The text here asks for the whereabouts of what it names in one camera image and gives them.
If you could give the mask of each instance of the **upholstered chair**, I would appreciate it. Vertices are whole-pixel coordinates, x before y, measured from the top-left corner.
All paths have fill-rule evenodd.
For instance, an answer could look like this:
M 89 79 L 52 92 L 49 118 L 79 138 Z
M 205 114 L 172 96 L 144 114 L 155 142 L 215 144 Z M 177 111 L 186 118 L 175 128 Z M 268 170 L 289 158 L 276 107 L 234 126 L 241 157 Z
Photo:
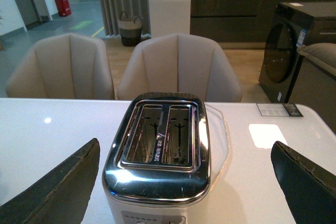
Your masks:
M 139 43 L 118 86 L 119 100 L 146 92 L 191 93 L 207 102 L 240 102 L 239 80 L 220 45 L 170 34 Z
M 10 98 L 114 99 L 104 41 L 65 34 L 36 42 L 7 81 Z

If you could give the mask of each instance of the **washing machine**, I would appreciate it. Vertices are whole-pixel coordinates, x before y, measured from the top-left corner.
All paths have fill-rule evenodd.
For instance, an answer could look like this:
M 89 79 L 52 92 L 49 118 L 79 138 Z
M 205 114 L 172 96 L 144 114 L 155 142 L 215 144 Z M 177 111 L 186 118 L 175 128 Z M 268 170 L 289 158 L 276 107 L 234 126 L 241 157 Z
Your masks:
M 271 102 L 289 100 L 302 63 L 297 48 L 319 42 L 336 43 L 336 2 L 277 5 L 259 76 Z

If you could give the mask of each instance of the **label card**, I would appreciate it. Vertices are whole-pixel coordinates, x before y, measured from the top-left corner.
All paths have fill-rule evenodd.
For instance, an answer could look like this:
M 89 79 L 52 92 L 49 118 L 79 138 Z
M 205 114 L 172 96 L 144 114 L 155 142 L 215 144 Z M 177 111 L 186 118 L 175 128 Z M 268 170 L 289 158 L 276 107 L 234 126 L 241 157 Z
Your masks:
M 303 116 L 295 104 L 257 103 L 257 106 L 262 116 Z

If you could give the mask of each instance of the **toaster control panel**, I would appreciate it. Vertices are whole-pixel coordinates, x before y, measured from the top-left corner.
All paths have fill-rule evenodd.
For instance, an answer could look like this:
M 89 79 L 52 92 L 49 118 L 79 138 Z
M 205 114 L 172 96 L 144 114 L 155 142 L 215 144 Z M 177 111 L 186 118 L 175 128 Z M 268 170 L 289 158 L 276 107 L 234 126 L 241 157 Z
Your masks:
M 137 212 L 122 211 L 124 224 L 185 224 L 184 216 L 149 215 Z

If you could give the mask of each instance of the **washing machine door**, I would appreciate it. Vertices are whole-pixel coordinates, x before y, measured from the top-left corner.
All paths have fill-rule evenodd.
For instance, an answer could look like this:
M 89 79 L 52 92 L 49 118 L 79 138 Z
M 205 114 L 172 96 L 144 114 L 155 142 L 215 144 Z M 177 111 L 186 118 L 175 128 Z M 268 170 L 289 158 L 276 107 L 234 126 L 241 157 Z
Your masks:
M 289 76 L 296 55 L 295 33 L 285 23 L 275 25 L 265 45 L 264 68 L 268 79 L 283 82 Z

